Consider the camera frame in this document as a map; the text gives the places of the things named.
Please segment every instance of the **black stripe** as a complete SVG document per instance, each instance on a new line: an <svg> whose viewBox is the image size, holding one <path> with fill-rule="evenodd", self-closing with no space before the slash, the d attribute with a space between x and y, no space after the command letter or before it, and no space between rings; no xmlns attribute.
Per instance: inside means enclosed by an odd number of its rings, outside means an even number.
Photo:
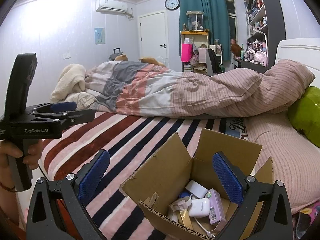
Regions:
<svg viewBox="0 0 320 240"><path fill-rule="evenodd" d="M157 229L153 230L151 235L148 237L147 240L164 240L166 237L165 234L161 233Z"/></svg>
<svg viewBox="0 0 320 240"><path fill-rule="evenodd" d="M226 125L227 125L227 119L221 118L220 125L219 125L219 132L226 133Z"/></svg>
<svg viewBox="0 0 320 240"><path fill-rule="evenodd" d="M154 135L169 121L169 118L163 118L157 125L135 145L100 181L97 189L93 193L91 200L99 195L102 190L133 160L141 149L150 141Z"/></svg>
<svg viewBox="0 0 320 240"><path fill-rule="evenodd" d="M124 221L119 227L116 233L113 235L111 240L127 240L130 238L132 233L137 229L144 219L142 210L136 206L131 212L131 215Z"/></svg>
<svg viewBox="0 0 320 240"><path fill-rule="evenodd" d="M124 195L118 189L106 203L104 203L103 207L100 208L97 213L94 214L92 217L93 221L99 227L101 226L102 222L113 212L121 201L124 199Z"/></svg>
<svg viewBox="0 0 320 240"><path fill-rule="evenodd" d="M158 150L170 137L171 135L173 135L178 128L180 127L180 125L182 125L184 119L178 119L173 126L171 126L171 128L166 132L166 134L161 138L160 141L158 141L158 143L156 144L156 146L153 147L153 149L149 152L149 154L146 156L146 158L143 160L142 163L140 163L139 167L141 165L143 165L143 163L145 163L145 161L150 158L151 155L153 155L156 150Z"/></svg>
<svg viewBox="0 0 320 240"><path fill-rule="evenodd" d="M188 131L186 132L186 134L184 135L182 142L184 144L184 146L187 148L189 145L189 142L191 141L193 134L195 133L195 131L197 130L197 127L199 125L201 120L193 120Z"/></svg>
<svg viewBox="0 0 320 240"><path fill-rule="evenodd" d="M206 129L212 130L213 128L214 119L209 119L207 121L207 125L205 126Z"/></svg>
<svg viewBox="0 0 320 240"><path fill-rule="evenodd" d="M128 141L130 141L134 136L137 135L138 132L140 132L143 128L149 124L154 117L148 117L146 120L144 120L141 124L139 124L133 131L128 133L126 136L124 136L120 141L118 141L113 147L111 147L108 152L110 154L110 157L112 157L113 154L115 154L118 150L121 149Z"/></svg>

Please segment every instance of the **green pillow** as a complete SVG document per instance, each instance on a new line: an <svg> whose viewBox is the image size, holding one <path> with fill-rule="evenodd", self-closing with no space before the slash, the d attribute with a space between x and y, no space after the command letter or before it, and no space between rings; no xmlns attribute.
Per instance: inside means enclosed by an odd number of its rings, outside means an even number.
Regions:
<svg viewBox="0 0 320 240"><path fill-rule="evenodd" d="M320 89L308 87L302 97L288 108L292 126L302 131L317 147L320 147Z"/></svg>

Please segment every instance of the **clock face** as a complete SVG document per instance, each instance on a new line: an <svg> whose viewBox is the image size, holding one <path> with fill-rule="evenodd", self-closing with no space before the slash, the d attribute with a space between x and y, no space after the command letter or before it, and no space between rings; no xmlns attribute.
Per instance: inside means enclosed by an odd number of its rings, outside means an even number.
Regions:
<svg viewBox="0 0 320 240"><path fill-rule="evenodd" d="M174 11L180 7L180 0L166 0L164 5L168 10Z"/></svg>

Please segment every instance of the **door frame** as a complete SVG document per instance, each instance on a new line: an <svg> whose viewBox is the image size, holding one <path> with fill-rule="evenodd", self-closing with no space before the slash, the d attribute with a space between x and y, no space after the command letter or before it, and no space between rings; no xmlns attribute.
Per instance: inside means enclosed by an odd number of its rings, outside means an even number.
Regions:
<svg viewBox="0 0 320 240"><path fill-rule="evenodd" d="M146 16L154 15L154 14L159 14L159 13L164 13L164 27L165 27L165 44L166 44L166 51L167 51L167 58L170 62L169 59L169 35L168 35L168 17L167 17L167 11L166 10L161 10L161 11L156 11L156 12L151 12L143 15L138 16L138 42L139 42L139 56L140 58L142 57L142 42L141 42L141 26L140 26L140 19Z"/></svg>

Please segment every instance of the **blue gripper pad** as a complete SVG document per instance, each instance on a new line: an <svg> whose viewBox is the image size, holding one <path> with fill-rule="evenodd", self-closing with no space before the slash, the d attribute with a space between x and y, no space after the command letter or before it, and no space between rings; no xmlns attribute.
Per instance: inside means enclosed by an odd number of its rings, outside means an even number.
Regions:
<svg viewBox="0 0 320 240"><path fill-rule="evenodd" d="M68 112L74 111L77 109L76 102L63 102L63 103L56 103L50 107L50 110L54 113L61 113L61 112Z"/></svg>
<svg viewBox="0 0 320 240"><path fill-rule="evenodd" d="M87 206L98 187L104 173L110 165L110 154L106 150L100 150L90 163L82 166L77 173L75 192L81 204Z"/></svg>
<svg viewBox="0 0 320 240"><path fill-rule="evenodd" d="M242 186L219 153L213 155L212 165L230 201L240 206L244 198Z"/></svg>

